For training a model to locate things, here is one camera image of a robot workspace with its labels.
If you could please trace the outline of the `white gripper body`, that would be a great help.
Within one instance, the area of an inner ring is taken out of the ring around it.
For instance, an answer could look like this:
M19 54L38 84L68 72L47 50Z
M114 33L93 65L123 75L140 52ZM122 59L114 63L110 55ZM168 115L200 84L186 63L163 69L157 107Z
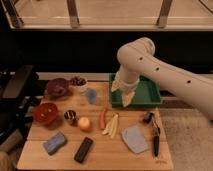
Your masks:
M116 73L115 81L121 91L135 91L139 83L139 75L124 67L120 67Z

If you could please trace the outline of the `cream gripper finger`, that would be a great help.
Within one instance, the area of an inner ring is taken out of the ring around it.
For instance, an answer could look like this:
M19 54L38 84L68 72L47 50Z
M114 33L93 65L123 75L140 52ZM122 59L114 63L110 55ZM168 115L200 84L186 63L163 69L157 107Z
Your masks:
M124 107L127 107L131 103L134 95L135 95L134 91L122 94L122 104Z
M119 89L119 77L115 75L114 80L112 81L111 92L114 92Z

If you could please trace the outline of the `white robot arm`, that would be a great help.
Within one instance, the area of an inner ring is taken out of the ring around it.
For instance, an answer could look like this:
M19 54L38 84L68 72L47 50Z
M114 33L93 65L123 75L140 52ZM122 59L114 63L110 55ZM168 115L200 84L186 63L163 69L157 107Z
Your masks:
M155 45L146 37L119 48L120 68L111 91L122 92L123 106L130 104L139 77L145 76L213 120L213 80L160 61L154 53Z

